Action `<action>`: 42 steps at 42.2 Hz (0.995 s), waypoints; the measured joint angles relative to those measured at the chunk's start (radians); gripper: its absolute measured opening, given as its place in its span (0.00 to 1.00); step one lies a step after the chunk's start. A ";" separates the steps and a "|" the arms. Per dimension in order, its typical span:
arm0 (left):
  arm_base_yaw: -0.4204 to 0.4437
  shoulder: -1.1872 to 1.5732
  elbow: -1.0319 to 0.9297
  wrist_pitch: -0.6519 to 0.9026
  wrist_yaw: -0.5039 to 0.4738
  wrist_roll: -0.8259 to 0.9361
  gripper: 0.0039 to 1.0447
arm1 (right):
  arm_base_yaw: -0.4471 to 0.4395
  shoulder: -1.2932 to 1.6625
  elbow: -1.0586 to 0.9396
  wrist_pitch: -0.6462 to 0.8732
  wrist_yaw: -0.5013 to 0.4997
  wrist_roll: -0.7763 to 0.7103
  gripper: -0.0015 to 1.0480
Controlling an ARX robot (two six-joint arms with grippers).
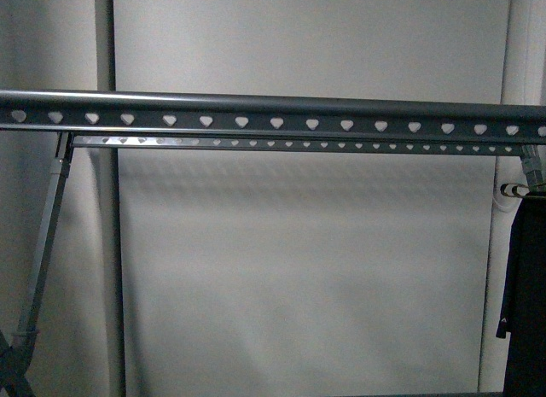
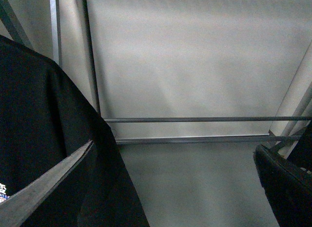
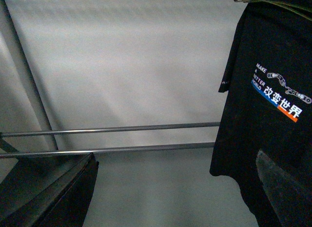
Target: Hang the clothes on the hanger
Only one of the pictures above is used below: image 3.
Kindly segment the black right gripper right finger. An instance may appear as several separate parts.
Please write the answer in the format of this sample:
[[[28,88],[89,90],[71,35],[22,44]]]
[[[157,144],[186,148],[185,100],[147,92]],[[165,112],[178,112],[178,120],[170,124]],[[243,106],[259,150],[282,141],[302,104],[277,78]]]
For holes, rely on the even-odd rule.
[[[260,150],[256,157],[258,176],[283,227],[312,225],[312,156],[293,167]]]

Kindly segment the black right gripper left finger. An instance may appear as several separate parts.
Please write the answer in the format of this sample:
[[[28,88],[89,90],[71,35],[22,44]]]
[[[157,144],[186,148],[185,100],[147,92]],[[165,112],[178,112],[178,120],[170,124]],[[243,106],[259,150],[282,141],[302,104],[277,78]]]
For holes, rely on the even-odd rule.
[[[0,183],[0,225],[83,226],[98,165],[93,153],[19,160]]]

